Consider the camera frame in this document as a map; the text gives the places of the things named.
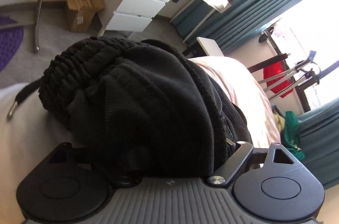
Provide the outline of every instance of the black garment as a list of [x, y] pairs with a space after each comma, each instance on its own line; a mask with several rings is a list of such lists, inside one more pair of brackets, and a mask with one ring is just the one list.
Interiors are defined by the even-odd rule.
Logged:
[[153, 160], [146, 165], [166, 175], [205, 177], [228, 159], [226, 136], [251, 142], [218, 91], [162, 42], [92, 37], [51, 61], [39, 97], [76, 140], [105, 158], [121, 164], [142, 150]]

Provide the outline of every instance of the open cardboard box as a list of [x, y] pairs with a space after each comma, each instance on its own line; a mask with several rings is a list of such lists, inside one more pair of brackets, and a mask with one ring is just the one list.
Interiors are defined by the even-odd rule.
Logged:
[[105, 8], [103, 0], [66, 0], [66, 19], [71, 32], [83, 33], [96, 12]]

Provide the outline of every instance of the purple textured mat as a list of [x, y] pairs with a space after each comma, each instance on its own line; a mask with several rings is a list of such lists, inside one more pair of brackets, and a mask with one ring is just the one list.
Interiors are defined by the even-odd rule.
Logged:
[[[16, 23], [9, 16], [0, 16], [0, 25]], [[23, 27], [0, 30], [0, 71], [15, 55], [23, 39]]]

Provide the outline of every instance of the green cloth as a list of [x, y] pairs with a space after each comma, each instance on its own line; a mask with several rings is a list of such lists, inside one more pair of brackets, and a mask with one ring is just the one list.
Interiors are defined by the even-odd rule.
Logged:
[[285, 128], [282, 137], [282, 144], [299, 161], [305, 159], [305, 154], [299, 148], [300, 146], [299, 122], [297, 117], [292, 111], [286, 111]]

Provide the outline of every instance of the white label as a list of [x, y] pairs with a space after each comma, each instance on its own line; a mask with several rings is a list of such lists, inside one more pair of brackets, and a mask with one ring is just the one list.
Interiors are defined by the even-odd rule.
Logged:
[[82, 23], [84, 23], [84, 17], [83, 16], [77, 17], [77, 25], [80, 25]]

